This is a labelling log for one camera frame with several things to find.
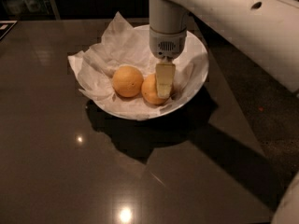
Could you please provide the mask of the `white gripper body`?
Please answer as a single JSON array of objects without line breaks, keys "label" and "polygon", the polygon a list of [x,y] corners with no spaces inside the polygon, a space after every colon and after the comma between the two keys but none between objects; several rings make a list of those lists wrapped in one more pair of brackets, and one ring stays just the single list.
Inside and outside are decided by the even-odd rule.
[{"label": "white gripper body", "polygon": [[187,30],[176,34],[163,34],[149,29],[149,48],[160,60],[176,59],[184,50]]}]

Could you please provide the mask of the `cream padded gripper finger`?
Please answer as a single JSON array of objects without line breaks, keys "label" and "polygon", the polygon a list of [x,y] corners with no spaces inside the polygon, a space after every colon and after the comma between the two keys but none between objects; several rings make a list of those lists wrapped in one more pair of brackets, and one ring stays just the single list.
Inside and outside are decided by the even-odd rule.
[{"label": "cream padded gripper finger", "polygon": [[172,91],[176,66],[169,60],[162,60],[156,64],[155,72],[157,95],[166,99]]}]

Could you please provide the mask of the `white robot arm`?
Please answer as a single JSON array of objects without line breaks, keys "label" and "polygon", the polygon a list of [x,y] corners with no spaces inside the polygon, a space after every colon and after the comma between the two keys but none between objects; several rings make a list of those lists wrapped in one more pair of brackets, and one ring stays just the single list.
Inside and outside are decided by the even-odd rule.
[{"label": "white robot arm", "polygon": [[186,15],[199,20],[299,92],[299,3],[294,0],[149,0],[149,47],[158,59],[183,51]]}]

